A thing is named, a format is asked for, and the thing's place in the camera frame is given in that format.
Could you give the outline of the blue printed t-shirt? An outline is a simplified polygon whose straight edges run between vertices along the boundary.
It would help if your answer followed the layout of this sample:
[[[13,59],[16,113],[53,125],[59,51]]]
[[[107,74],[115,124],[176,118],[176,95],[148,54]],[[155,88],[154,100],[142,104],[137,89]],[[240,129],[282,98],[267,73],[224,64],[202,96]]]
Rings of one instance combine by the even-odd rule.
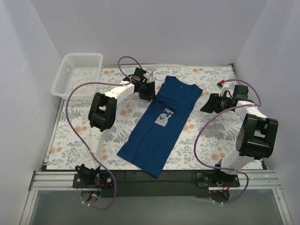
[[[196,84],[166,76],[117,155],[158,178],[202,92]]]

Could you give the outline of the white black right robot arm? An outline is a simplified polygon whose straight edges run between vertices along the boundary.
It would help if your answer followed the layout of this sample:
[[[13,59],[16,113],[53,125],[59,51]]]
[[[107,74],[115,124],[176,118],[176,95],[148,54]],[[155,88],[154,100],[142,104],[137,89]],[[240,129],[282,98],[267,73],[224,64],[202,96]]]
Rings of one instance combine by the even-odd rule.
[[[205,113],[220,113],[231,109],[243,123],[236,140],[236,149],[220,160],[209,173],[197,173],[200,187],[224,187],[238,179],[237,173],[248,163],[269,158],[273,153],[278,130],[278,121],[262,114],[254,101],[248,99],[248,87],[235,85],[230,94],[227,85],[219,84],[221,91],[211,93],[208,102],[201,108]]]

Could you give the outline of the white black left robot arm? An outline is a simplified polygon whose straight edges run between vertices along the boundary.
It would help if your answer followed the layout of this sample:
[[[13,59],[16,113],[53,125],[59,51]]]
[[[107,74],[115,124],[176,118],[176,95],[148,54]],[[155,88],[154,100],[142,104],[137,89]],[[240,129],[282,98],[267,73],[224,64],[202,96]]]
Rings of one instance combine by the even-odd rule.
[[[153,74],[137,67],[129,78],[124,78],[122,82],[110,91],[96,93],[91,103],[88,120],[90,121],[90,134],[88,147],[90,155],[86,157],[83,164],[76,166],[75,170],[79,174],[79,181],[88,187],[97,187],[100,181],[100,165],[94,159],[100,152],[106,139],[108,129],[110,129],[116,119],[117,104],[126,97],[138,93],[143,100],[154,100],[155,82],[151,80]]]

